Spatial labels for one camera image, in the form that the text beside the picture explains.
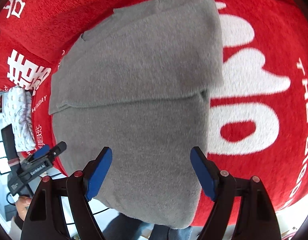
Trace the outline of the person's left hand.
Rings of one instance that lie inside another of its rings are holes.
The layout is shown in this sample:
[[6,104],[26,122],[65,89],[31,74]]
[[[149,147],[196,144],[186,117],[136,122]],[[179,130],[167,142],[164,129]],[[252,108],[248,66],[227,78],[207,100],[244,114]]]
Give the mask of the person's left hand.
[[18,215],[22,221],[25,220],[28,207],[31,204],[32,199],[27,196],[19,196],[18,200],[15,203],[16,210],[18,212]]

